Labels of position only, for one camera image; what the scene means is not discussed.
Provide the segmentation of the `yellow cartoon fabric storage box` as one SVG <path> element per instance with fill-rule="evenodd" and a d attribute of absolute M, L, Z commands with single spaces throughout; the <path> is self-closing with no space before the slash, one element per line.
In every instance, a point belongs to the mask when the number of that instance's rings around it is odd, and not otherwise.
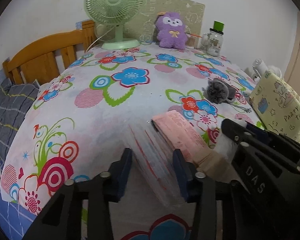
<path fill-rule="evenodd" d="M 288 83 L 266 71 L 249 100 L 267 130 L 300 143 L 300 96 Z"/>

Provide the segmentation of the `blue grid bed sheet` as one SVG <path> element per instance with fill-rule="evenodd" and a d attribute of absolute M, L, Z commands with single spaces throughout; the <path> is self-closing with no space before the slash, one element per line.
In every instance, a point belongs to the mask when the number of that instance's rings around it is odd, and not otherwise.
<path fill-rule="evenodd" d="M 21 205 L 3 201 L 0 193 L 0 227 L 9 239 L 22 239 L 35 218 Z"/>

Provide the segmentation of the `pink wet wipes pack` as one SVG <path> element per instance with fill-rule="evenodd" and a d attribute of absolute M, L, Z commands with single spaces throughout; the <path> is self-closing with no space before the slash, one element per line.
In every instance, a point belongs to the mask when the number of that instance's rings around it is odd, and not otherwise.
<path fill-rule="evenodd" d="M 210 149 L 179 112 L 159 114 L 152 121 L 168 145 L 174 150 L 181 150 L 185 160 L 192 163 L 197 171 L 222 182 L 239 178 L 225 156 Z"/>

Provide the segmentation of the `white floor fan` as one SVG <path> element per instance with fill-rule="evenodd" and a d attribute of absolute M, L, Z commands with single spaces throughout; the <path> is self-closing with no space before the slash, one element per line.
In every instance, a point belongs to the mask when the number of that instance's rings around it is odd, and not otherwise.
<path fill-rule="evenodd" d="M 282 78 L 282 72 L 280 68 L 277 68 L 273 65 L 266 65 L 262 59 L 256 59 L 252 64 L 252 69 L 254 72 L 252 75 L 254 81 L 256 81 L 257 78 L 260 79 L 266 71 L 270 71 L 279 78 Z"/>

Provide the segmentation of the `grey plaid pillow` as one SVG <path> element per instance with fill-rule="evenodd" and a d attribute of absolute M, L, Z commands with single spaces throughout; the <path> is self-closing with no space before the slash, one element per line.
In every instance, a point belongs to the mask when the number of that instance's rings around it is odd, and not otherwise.
<path fill-rule="evenodd" d="M 39 92 L 37 82 L 15 85 L 6 78 L 0 84 L 0 159 L 5 161 L 13 139 Z"/>

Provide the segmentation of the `grey drawstring pouch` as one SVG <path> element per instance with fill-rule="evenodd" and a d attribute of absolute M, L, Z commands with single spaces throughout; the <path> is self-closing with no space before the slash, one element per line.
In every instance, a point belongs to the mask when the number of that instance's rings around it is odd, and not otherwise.
<path fill-rule="evenodd" d="M 214 78 L 208 81 L 208 86 L 202 88 L 204 94 L 207 96 L 208 100 L 212 103 L 221 104 L 227 103 L 233 107 L 237 107 L 246 113 L 251 113 L 251 108 L 243 107 L 235 104 L 237 93 L 236 89 L 221 79 Z"/>

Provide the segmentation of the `glass jar with green lid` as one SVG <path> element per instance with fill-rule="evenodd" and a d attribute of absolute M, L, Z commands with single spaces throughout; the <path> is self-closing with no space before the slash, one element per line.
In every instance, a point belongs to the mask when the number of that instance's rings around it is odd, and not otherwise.
<path fill-rule="evenodd" d="M 218 57 L 223 44 L 224 23 L 214 21 L 209 33 L 203 33 L 201 45 L 203 50 L 210 56 Z"/>

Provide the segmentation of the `green desk fan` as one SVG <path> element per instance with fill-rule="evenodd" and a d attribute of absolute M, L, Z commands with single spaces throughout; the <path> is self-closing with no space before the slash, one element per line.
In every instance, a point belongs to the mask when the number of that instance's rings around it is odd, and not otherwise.
<path fill-rule="evenodd" d="M 145 0 L 84 0 L 87 15 L 96 23 L 111 25 L 115 29 L 115 37 L 102 44 L 102 49 L 130 49 L 140 45 L 133 38 L 124 38 L 124 24 L 138 14 Z"/>

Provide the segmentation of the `floral tablecloth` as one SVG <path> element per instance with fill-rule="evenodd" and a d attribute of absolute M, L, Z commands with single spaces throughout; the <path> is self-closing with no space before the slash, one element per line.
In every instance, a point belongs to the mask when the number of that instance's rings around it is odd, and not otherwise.
<path fill-rule="evenodd" d="M 255 83 L 225 57 L 153 43 L 92 49 L 38 92 L 6 156 L 2 200 L 38 215 L 66 179 L 85 181 L 110 165 L 121 148 L 119 129 L 167 111 L 179 112 L 210 148 L 225 118 L 262 127 L 252 109 L 208 100 L 202 88 L 214 78 L 236 89 L 235 104 L 250 108 Z"/>

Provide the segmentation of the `purple plush toy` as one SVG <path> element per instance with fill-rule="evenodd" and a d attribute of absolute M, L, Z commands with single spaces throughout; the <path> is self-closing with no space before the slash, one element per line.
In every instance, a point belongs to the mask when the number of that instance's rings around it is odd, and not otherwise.
<path fill-rule="evenodd" d="M 185 24 L 177 12 L 166 12 L 158 17 L 155 26 L 157 28 L 157 40 L 161 48 L 174 48 L 184 50 L 187 42 Z"/>

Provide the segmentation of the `toothpick jar orange lid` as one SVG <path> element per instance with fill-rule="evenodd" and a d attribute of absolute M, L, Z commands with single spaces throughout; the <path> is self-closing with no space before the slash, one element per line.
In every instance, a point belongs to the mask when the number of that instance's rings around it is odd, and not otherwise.
<path fill-rule="evenodd" d="M 187 42 L 186 42 L 186 48 L 199 48 L 200 47 L 200 41 L 201 36 L 192 34 L 192 33 L 186 33 L 187 35 Z"/>

